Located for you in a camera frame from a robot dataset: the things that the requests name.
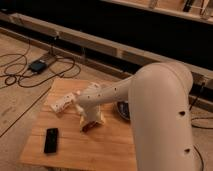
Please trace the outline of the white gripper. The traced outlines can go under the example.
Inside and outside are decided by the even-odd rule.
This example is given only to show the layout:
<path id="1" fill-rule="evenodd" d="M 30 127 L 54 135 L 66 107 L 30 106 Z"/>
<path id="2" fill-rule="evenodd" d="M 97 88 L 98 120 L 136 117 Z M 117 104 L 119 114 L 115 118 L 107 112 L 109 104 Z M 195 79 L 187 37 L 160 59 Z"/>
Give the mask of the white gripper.
<path id="1" fill-rule="evenodd" d="M 99 106 L 91 107 L 91 108 L 82 108 L 78 109 L 80 114 L 80 129 L 83 130 L 86 126 L 91 123 L 104 124 L 105 118 L 101 113 L 101 109 Z"/>

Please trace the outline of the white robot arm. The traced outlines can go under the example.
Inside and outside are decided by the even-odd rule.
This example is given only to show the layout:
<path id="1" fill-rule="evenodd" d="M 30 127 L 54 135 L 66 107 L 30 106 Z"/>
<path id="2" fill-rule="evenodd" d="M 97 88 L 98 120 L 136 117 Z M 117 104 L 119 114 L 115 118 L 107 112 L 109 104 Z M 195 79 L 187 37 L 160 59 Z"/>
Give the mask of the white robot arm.
<path id="1" fill-rule="evenodd" d="M 138 171 L 196 171 L 189 112 L 191 71 L 179 62 L 152 63 L 109 87 L 83 93 L 87 110 L 126 100 L 129 105 Z"/>

